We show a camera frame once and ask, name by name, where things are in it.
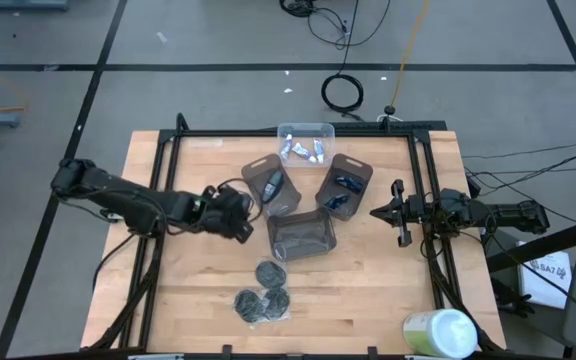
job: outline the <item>green label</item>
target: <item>green label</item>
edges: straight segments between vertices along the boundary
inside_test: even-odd
[[[432,347],[428,334],[425,331],[404,331],[404,338],[408,345],[415,351],[424,355],[440,356]]]

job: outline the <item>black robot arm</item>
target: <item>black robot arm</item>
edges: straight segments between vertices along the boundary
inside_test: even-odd
[[[374,209],[370,215],[399,227],[399,246],[412,243],[407,223],[424,224],[439,236],[456,237],[469,227],[514,227],[519,231],[543,234],[550,227],[546,211],[536,201],[518,204],[484,204],[453,189],[442,189],[439,199],[424,203],[423,195],[410,195],[403,200],[402,180],[395,180],[389,204]]]
[[[63,159],[51,187],[62,201],[87,199],[121,215],[129,230],[141,236],[157,236],[174,226],[243,244],[253,231],[247,220],[252,198],[228,185],[208,186],[201,195],[156,191],[109,174],[90,160]]]

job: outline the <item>gray floor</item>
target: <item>gray floor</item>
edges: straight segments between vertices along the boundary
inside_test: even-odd
[[[320,0],[350,20],[352,0]],[[372,30],[385,1],[362,2],[356,33]],[[71,1],[68,12],[0,11],[0,64],[94,64],[117,0]],[[558,1],[576,40],[576,1]],[[422,1],[393,0],[382,29],[350,50],[351,63],[396,63]],[[313,27],[334,33],[325,20]],[[162,42],[156,35],[167,38]],[[264,0],[129,0],[111,64],[338,63],[343,53],[308,32],[305,20]],[[411,62],[572,64],[546,1],[432,1]],[[134,130],[170,128],[183,112],[194,129],[260,128],[282,122],[345,121],[321,101],[331,71],[106,72],[77,155],[120,172]],[[395,71],[349,72],[375,119],[389,101]],[[91,78],[90,72],[5,72],[30,97],[17,129],[0,128],[0,331]],[[331,87],[338,102],[353,89]],[[16,105],[0,84],[0,106]],[[576,142],[576,72],[407,72],[397,103],[405,120],[440,119],[457,131],[464,155],[497,154]],[[474,171],[531,170],[576,154],[566,149],[504,160],[466,160]],[[501,175],[511,180],[517,175]],[[576,219],[576,172],[549,173],[517,186]],[[490,202],[522,198],[500,190]],[[552,230],[571,222],[550,216]],[[79,346],[91,277],[107,226],[59,208],[10,356]],[[530,240],[531,235],[512,233]],[[502,318],[510,349],[560,355],[562,347]]]

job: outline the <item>wooden tabletop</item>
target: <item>wooden tabletop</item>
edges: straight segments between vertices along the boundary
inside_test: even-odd
[[[133,133],[124,178],[148,185],[157,136],[155,131]],[[467,192],[455,133],[431,132],[431,138],[440,187]],[[276,141],[273,137],[183,138],[174,188],[201,193],[209,184],[240,177],[243,165],[275,152]],[[244,245],[209,234],[168,236],[149,351],[219,353],[222,345],[231,344],[237,353],[361,354],[368,346],[377,346],[380,354],[410,353],[402,322],[411,313],[433,310],[428,265],[419,252],[421,229],[411,225],[413,244],[399,248],[398,230],[368,214],[390,201],[395,179],[404,181],[404,196],[414,193],[407,142],[337,138],[336,150],[370,164],[374,173],[357,214],[348,222],[333,220],[337,247],[326,255],[286,264],[290,319],[251,328],[233,309],[237,292],[260,288],[255,267],[259,259],[271,256],[263,218],[253,223],[255,231]],[[430,189],[419,145],[418,152],[424,188]],[[302,194],[295,213],[315,209],[315,194],[326,172],[288,169]],[[111,225],[105,252],[126,236],[123,224]],[[125,304],[136,244],[113,257],[101,271],[82,345],[97,340]],[[453,239],[452,244],[464,304],[492,340],[505,347],[481,244],[467,236]],[[141,324],[141,314],[140,308],[135,324]],[[134,329],[132,344],[139,325]]]

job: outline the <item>yellow cable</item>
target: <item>yellow cable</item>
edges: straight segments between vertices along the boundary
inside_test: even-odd
[[[397,73],[397,85],[395,86],[395,93],[392,95],[392,100],[390,100],[390,106],[395,106],[395,100],[397,100],[397,95],[399,94],[399,87],[401,86],[401,80],[404,75],[404,67],[406,66],[406,61],[408,61],[408,57],[412,52],[412,47],[415,44],[415,38],[417,37],[417,33],[419,32],[419,28],[421,27],[421,23],[424,21],[426,14],[428,13],[428,3],[429,0],[424,0],[424,8],[421,10],[421,14],[417,16],[417,20],[415,21],[415,26],[412,29],[412,35],[410,35],[410,41],[408,42],[408,47],[404,52],[404,56],[401,59],[401,66],[399,67],[399,73]]]
[[[0,112],[8,112],[8,111],[23,111],[26,112],[28,110],[28,100],[24,95],[23,91],[19,90],[15,84],[6,80],[3,76],[0,75],[0,82],[4,84],[8,90],[12,91],[23,103],[24,106],[13,106],[13,107],[1,107]]]

